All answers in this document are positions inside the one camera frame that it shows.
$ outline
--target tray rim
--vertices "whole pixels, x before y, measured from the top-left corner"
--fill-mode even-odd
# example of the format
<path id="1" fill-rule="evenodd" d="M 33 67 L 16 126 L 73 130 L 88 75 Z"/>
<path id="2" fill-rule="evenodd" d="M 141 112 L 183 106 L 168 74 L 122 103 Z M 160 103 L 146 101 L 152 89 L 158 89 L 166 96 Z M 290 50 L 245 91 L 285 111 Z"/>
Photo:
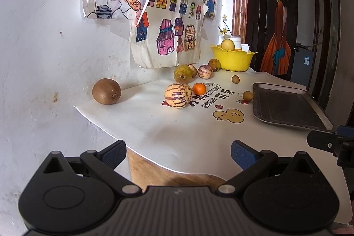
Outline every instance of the tray rim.
<path id="1" fill-rule="evenodd" d="M 326 124 L 323 122 L 323 118 L 325 118 L 325 120 L 331 124 L 332 129 L 328 130 L 326 129 L 313 129 L 313 128 L 309 128 L 309 127 L 304 127 L 304 126 L 298 126 L 298 125 L 292 125 L 292 124 L 284 124 L 284 123 L 278 123 L 278 122 L 272 122 L 272 121 L 268 121 L 264 118 L 261 117 L 260 114 L 257 113 L 257 108 L 258 108 L 258 93 L 255 93 L 255 91 L 257 91 L 260 88 L 260 84 L 264 84 L 267 86 L 277 86 L 277 87 L 284 87 L 287 89 L 294 89 L 294 90 L 301 90 L 303 91 L 303 95 L 306 99 L 306 101 L 309 103 L 309 105 L 314 109 L 312 104 L 315 104 L 316 109 L 314 109 L 314 111 L 316 112 L 316 114 L 318 115 L 318 117 L 320 118 L 320 120 L 322 121 L 323 125 L 326 127 Z M 332 122 L 328 119 L 328 117 L 326 116 L 325 112 L 323 111 L 323 109 L 317 104 L 317 102 L 312 98 L 312 96 L 308 93 L 308 91 L 301 89 L 301 88 L 295 88 L 295 87 L 289 87 L 289 86 L 282 86 L 282 85 L 277 85 L 277 84 L 270 84 L 270 83 L 264 83 L 264 82 L 255 82 L 253 84 L 253 93 L 254 93 L 254 103 L 253 103 L 253 115 L 258 118 L 259 120 L 268 123 L 268 124 L 272 124 L 272 125 L 279 125 L 279 126 L 287 126 L 287 127 L 294 127 L 294 128 L 300 128 L 300 129 L 305 129 L 305 130 L 309 130 L 309 131 L 319 131 L 319 132 L 326 132 L 326 133 L 330 133 L 330 134 L 334 134 L 336 133 L 336 129 L 334 127 L 334 125 L 332 124 Z"/>

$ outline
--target white tablecloth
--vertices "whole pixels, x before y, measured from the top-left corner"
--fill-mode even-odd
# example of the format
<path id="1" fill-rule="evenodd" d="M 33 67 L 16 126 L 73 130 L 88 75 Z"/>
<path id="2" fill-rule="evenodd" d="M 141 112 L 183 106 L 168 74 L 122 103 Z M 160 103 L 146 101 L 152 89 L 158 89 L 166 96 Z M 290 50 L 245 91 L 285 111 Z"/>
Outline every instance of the white tablecloth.
<path id="1" fill-rule="evenodd" d="M 239 84 L 231 82 L 233 75 L 240 77 Z M 142 157 L 180 173 L 230 179 L 241 171 L 230 155 L 234 140 L 241 140 L 258 151 L 270 149 L 279 156 L 292 157 L 296 151 L 307 151 L 337 193 L 340 209 L 336 221 L 351 220 L 348 189 L 342 169 L 336 165 L 337 158 L 309 147 L 308 131 L 263 123 L 253 115 L 252 102 L 238 102 L 244 91 L 253 91 L 256 82 L 300 89 L 305 89 L 304 86 L 251 69 L 243 73 L 221 70 L 211 79 L 197 76 L 190 83 L 191 87 L 196 82 L 209 83 L 208 97 L 192 99 L 191 105 L 176 109 L 162 104 L 165 88 L 173 82 L 173 79 L 161 79 L 126 89 L 115 105 L 105 106 L 92 100 L 76 108 L 112 137 L 123 139 Z M 240 116 L 233 118 L 233 112 Z"/>

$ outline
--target baking tray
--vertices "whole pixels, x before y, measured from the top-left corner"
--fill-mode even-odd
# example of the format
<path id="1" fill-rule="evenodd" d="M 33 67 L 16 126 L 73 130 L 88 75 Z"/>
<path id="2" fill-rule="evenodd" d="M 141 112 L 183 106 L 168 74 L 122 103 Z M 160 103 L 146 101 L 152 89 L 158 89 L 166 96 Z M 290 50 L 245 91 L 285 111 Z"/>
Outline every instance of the baking tray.
<path id="1" fill-rule="evenodd" d="M 254 83 L 253 94 L 253 114 L 264 122 L 335 133 L 324 111 L 305 90 Z"/>

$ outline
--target yellow plastic bowl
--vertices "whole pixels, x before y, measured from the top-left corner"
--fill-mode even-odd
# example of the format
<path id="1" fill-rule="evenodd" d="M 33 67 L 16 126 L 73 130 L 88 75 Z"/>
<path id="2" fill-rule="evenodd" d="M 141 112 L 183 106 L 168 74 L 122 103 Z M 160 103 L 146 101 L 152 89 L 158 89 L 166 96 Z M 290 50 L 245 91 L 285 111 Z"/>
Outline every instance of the yellow plastic bowl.
<path id="1" fill-rule="evenodd" d="M 224 70 L 243 72 L 246 71 L 251 64 L 252 57 L 257 52 L 251 52 L 243 50 L 223 50 L 220 47 L 211 45 L 211 49 L 214 53 L 214 58 L 220 61 L 221 68 Z"/>

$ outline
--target orange dress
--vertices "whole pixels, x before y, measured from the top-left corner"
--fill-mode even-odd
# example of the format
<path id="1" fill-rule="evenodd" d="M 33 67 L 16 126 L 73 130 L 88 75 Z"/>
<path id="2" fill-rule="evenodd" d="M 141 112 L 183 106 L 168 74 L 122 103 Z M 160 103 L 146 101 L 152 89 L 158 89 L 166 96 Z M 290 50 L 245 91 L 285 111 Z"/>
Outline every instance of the orange dress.
<path id="1" fill-rule="evenodd" d="M 281 1 L 278 1 L 278 6 L 275 11 L 275 32 L 271 38 L 267 50 L 264 53 L 261 65 L 261 71 L 268 72 L 272 75 L 287 74 L 291 48 L 286 41 L 286 21 L 283 30 L 284 6 Z M 279 59 L 275 59 L 275 54 L 282 52 L 283 55 Z"/>

